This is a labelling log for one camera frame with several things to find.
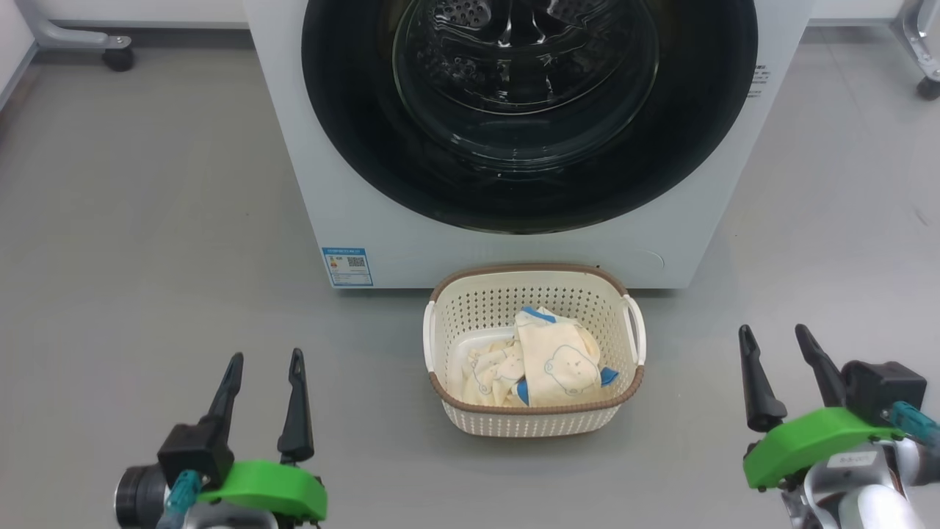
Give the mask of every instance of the label sticker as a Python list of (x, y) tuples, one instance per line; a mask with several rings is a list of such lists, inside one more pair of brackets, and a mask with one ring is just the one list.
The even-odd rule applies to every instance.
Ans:
[(333, 286), (372, 286), (365, 248), (324, 248), (323, 259)]
[(770, 81), (770, 70), (767, 70), (767, 65), (757, 65), (754, 68), (754, 78), (751, 80), (751, 89), (747, 92), (747, 99), (759, 98), (768, 81)]
[(847, 469), (849, 467), (868, 467), (875, 462), (877, 452), (849, 452), (835, 454), (829, 458), (826, 467), (830, 469)]

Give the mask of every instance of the caster wheel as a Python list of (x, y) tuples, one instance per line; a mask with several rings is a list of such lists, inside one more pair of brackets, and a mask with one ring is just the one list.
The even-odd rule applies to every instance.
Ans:
[(940, 97), (940, 81), (934, 81), (930, 77), (924, 77), (917, 84), (917, 93), (927, 101), (933, 101)]
[(133, 50), (131, 48), (104, 50), (102, 61), (115, 72), (126, 72), (133, 68)]

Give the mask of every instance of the brown basket rim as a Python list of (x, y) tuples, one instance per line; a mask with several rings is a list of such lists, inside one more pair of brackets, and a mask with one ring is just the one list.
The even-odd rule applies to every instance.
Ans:
[(614, 398), (597, 402), (587, 402), (585, 404), (575, 404), (571, 406), (544, 406), (538, 408), (504, 408), (499, 406), (467, 404), (454, 398), (450, 393), (448, 393), (444, 389), (444, 386), (441, 385), (441, 381), (437, 379), (436, 373), (431, 371), (430, 376), (431, 386), (434, 388), (434, 391), (438, 394), (438, 396), (441, 397), (441, 400), (448, 403), (450, 406), (459, 409), (460, 411), (468, 411), (471, 413), (487, 413), (492, 415), (558, 415), (563, 413), (598, 411), (600, 409), (609, 409), (620, 406), (624, 402), (630, 400), (630, 398), (636, 394), (640, 384), (643, 383), (643, 374), (645, 371), (645, 366), (637, 365), (636, 372), (634, 374), (634, 380), (630, 383), (630, 386), (627, 387), (623, 393), (617, 395)]
[(431, 301), (437, 302), (437, 298), (444, 292), (451, 283), (463, 278), (473, 276), (486, 276), (489, 274), (503, 274), (506, 272), (576, 272), (597, 276), (610, 283), (621, 296), (627, 295), (627, 289), (610, 272), (601, 270), (595, 266), (586, 266), (584, 264), (564, 264), (564, 263), (535, 263), (535, 264), (497, 264), (495, 266), (483, 266), (481, 268), (471, 268), (450, 274), (441, 281), (431, 293)]

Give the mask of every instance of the green 3d-printed part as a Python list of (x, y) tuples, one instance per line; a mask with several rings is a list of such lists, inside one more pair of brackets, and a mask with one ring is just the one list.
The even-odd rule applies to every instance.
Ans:
[(199, 494), (200, 502), (216, 500), (300, 521), (326, 519), (326, 489), (313, 474), (265, 459), (236, 461), (219, 490)]
[(872, 426), (846, 408), (822, 408), (777, 426), (744, 458), (744, 475), (752, 489), (776, 487), (785, 476), (854, 448), (871, 437), (904, 435), (898, 429)]

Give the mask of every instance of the washing machine door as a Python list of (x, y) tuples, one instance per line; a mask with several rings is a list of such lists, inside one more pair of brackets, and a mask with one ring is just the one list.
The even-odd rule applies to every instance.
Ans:
[(485, 232), (623, 215), (741, 110), (753, 0), (311, 0), (310, 102), (390, 199)]

